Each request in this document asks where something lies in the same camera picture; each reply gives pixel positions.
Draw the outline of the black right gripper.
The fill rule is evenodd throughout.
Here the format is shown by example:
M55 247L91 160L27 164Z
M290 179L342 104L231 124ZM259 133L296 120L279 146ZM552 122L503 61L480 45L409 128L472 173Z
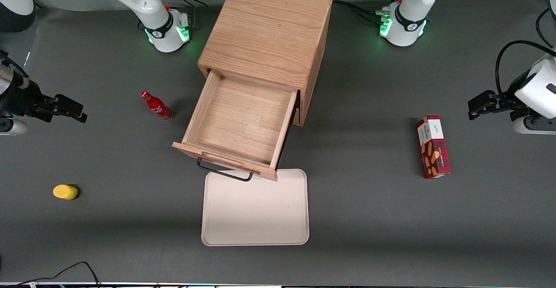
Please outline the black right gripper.
M43 102L43 108L37 106ZM29 116L50 123L65 116L86 123L83 105L62 94L44 100L39 86L14 61L1 60L1 118Z

